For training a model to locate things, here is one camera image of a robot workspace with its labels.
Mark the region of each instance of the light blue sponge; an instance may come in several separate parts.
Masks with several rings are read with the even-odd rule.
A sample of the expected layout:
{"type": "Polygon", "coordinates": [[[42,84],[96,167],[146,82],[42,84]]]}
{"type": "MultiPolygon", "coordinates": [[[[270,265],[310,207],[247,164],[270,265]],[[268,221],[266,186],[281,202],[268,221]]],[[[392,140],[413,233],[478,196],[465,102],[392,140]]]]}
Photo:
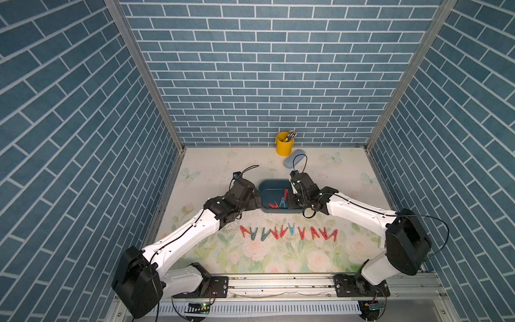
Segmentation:
{"type": "Polygon", "coordinates": [[[286,158],[286,160],[284,160],[284,166],[287,167],[288,169],[291,169],[293,168],[295,165],[297,165],[297,163],[300,162],[300,160],[304,159],[305,156],[299,156],[297,158],[295,158],[296,156],[298,155],[301,155],[301,154],[306,154],[306,152],[304,152],[303,150],[301,149],[296,149],[295,151],[293,151],[289,157],[286,158]]]}

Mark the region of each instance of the yellow bucket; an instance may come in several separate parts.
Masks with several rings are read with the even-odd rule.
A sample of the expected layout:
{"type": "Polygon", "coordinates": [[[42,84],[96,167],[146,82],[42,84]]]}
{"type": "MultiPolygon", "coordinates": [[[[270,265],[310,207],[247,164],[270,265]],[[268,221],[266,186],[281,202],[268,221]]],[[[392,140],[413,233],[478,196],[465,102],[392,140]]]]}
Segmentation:
{"type": "Polygon", "coordinates": [[[287,157],[291,154],[291,147],[293,146],[293,141],[283,142],[283,140],[288,136],[288,132],[280,132],[276,136],[276,150],[277,154],[281,157],[287,157]]]}

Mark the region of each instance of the brick wallpaper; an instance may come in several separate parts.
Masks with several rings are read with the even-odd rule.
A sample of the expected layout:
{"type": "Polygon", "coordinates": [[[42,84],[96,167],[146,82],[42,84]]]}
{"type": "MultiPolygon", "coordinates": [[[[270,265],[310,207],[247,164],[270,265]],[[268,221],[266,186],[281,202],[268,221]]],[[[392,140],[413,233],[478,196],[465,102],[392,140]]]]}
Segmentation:
{"type": "Polygon", "coordinates": [[[123,0],[188,145],[363,145],[440,0],[123,0]]]}
{"type": "Polygon", "coordinates": [[[373,147],[397,206],[449,224],[431,264],[463,321],[515,320],[514,16],[459,0],[373,147]]]}
{"type": "Polygon", "coordinates": [[[97,321],[177,153],[102,0],[0,2],[0,321],[97,321]]]}

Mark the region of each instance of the blue plastic tray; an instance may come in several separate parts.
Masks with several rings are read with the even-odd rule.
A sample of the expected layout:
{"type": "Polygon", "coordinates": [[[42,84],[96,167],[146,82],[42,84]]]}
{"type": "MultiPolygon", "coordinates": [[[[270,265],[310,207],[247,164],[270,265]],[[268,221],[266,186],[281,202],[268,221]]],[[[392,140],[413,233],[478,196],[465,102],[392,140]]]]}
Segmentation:
{"type": "Polygon", "coordinates": [[[302,207],[294,204],[294,195],[291,190],[291,184],[287,179],[269,179],[260,183],[258,190],[261,192],[261,208],[267,213],[302,213],[302,207]],[[288,190],[286,200],[281,203],[284,198],[284,191],[288,190]],[[272,208],[269,204],[277,205],[279,208],[272,208]]]}

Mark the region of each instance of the floral table mat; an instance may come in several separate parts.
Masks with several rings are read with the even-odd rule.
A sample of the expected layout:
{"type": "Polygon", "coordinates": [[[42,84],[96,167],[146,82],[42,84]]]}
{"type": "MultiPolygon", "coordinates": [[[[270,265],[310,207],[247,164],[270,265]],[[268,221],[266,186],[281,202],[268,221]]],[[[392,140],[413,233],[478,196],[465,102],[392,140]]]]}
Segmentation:
{"type": "MultiPolygon", "coordinates": [[[[305,172],[322,188],[329,186],[376,207],[389,209],[372,167],[361,148],[303,148],[305,172]]],[[[259,164],[244,177],[256,186],[266,179],[287,179],[291,169],[273,148],[188,148],[170,196],[158,239],[170,234],[229,188],[232,173],[259,164]]],[[[296,167],[304,167],[303,159],[296,167]]],[[[201,241],[174,266],[199,262],[209,272],[329,273],[355,272],[381,252],[379,237],[346,219],[322,213],[253,210],[201,241]]]]}

